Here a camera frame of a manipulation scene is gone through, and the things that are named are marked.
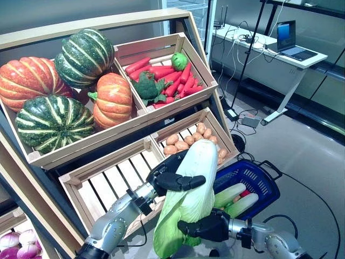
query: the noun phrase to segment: wooden crate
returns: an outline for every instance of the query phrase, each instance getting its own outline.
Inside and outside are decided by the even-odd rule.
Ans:
[[[206,128],[210,128],[212,130],[212,135],[217,137],[217,149],[225,148],[227,150],[227,156],[225,157],[224,163],[218,166],[218,170],[224,168],[231,159],[239,154],[239,152],[209,108],[205,108],[202,111],[171,124],[155,132],[151,136],[156,141],[163,154],[163,149],[166,146],[165,141],[170,135],[177,134],[179,140],[183,140],[186,136],[191,136],[196,132],[196,125],[199,122],[205,123]]]
[[[51,169],[56,166],[59,166],[63,163],[70,161],[73,158],[81,156],[95,148],[103,146],[109,142],[112,142],[116,139],[122,138],[123,136],[130,134],[134,131],[137,131],[141,128],[146,126],[147,110],[140,100],[133,94],[133,111],[132,111],[132,119],[116,125],[114,127],[105,129],[105,130],[97,130],[98,132],[78,140],[72,144],[64,146],[62,148],[56,149],[53,152],[49,152],[47,154],[42,154],[38,151],[35,151],[32,147],[23,143],[18,134],[15,124],[16,113],[9,109],[7,106],[3,104],[0,98],[1,107],[5,113],[5,116],[13,130],[13,133],[22,149],[26,160],[29,164],[41,167],[43,169]],[[86,107],[89,108],[91,112],[93,112],[93,102],[89,101],[86,104]]]
[[[42,247],[42,259],[61,258],[55,248],[46,240],[46,238],[35,228],[31,220],[24,214],[22,209],[16,208],[0,217],[0,236],[11,231],[22,233],[32,229]]]
[[[162,120],[206,100],[212,95],[218,84],[182,32],[115,46],[115,63],[119,66],[122,76],[127,77],[128,80],[129,77],[124,71],[128,65],[145,57],[151,58],[150,63],[152,65],[171,65],[170,58],[175,52],[185,54],[188,60],[192,62],[191,72],[203,84],[204,89],[159,109],[154,109],[153,106],[146,107],[148,124]],[[133,92],[136,93],[132,84],[131,86]]]
[[[110,206],[146,181],[148,173],[164,156],[150,137],[138,140],[124,148],[90,162],[59,178],[74,209],[88,232]],[[163,206],[163,199],[151,205],[153,212],[141,216],[143,223],[152,219]],[[129,227],[126,236],[140,227],[138,217]]]

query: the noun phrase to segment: green striped pumpkin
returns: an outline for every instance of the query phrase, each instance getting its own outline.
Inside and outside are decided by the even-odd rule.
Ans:
[[[83,29],[68,40],[55,58],[60,78],[75,88],[86,88],[108,70],[115,57],[109,39],[95,29]]]
[[[64,96],[36,97],[17,113],[22,142],[46,154],[93,133],[93,115],[80,102]]]

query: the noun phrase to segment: basket handle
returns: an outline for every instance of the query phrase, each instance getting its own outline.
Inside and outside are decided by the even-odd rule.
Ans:
[[[278,174],[277,177],[273,178],[274,181],[277,180],[278,178],[281,178],[281,177],[282,177],[282,172],[281,172],[281,170],[279,170],[278,168],[276,168],[276,166],[275,166],[274,164],[272,164],[271,162],[269,162],[268,160],[265,160],[265,161],[261,162],[261,163],[259,164],[259,166],[261,166],[261,165],[264,164],[264,163],[267,164],[269,167],[271,167],[273,170],[275,170],[276,173]]]

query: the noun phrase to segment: desk leg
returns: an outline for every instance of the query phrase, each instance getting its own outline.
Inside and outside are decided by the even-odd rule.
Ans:
[[[274,120],[276,117],[282,115],[284,112],[287,111],[285,106],[289,102],[289,100],[290,100],[292,94],[295,92],[296,88],[299,86],[299,84],[302,81],[302,78],[304,77],[306,72],[307,72],[306,69],[303,69],[303,70],[302,69],[297,69],[297,73],[298,74],[296,75],[295,80],[292,83],[292,88],[287,92],[287,94],[285,95],[285,97],[282,100],[281,104],[279,105],[278,109],[275,112],[271,113],[269,116],[267,116],[265,119],[263,119],[261,121],[262,125],[267,125],[272,120]]]

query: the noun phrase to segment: power strip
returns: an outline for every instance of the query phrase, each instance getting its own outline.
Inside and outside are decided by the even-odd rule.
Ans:
[[[244,118],[241,121],[242,125],[246,125],[252,128],[256,128],[260,123],[261,117],[259,116],[244,116]]]

